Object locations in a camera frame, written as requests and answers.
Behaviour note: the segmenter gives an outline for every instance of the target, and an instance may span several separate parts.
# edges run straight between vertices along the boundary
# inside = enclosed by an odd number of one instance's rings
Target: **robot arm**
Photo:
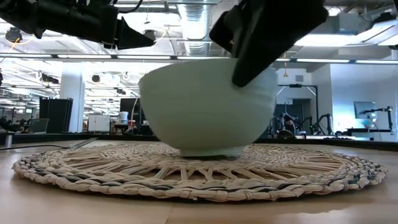
[[[154,40],[118,20],[111,0],[0,0],[0,17],[18,29],[42,38],[48,29],[118,49],[149,47]]]
[[[324,0],[243,0],[224,12],[210,32],[213,42],[238,58],[233,83],[244,87],[296,41],[324,23]]]

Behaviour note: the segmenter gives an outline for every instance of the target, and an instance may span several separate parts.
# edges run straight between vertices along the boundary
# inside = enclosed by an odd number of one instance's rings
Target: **table surface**
[[[49,142],[70,146],[81,141]],[[89,146],[131,144],[95,141]],[[105,195],[79,194],[35,184],[14,175],[12,164],[20,157],[54,148],[0,151],[0,222],[12,224],[72,223],[398,223],[398,152],[307,146],[308,149],[361,156],[385,165],[387,178],[364,190],[283,202],[177,203]]]

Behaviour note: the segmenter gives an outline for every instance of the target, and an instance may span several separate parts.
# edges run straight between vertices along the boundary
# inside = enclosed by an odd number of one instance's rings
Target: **computer screen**
[[[365,113],[365,111],[376,110],[375,102],[354,102],[355,118],[356,119],[376,119],[377,113]]]

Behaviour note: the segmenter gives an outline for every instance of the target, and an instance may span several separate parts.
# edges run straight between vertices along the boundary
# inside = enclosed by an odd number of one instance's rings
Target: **bowl base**
[[[245,146],[211,150],[180,150],[182,157],[238,156]]]

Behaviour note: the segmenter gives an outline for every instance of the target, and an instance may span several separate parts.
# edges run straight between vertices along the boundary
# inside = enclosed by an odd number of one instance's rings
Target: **wicker placemat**
[[[216,202],[360,190],[387,172],[359,157],[260,144],[237,158],[205,160],[179,157],[164,144],[63,149],[23,157],[13,169],[67,190]]]

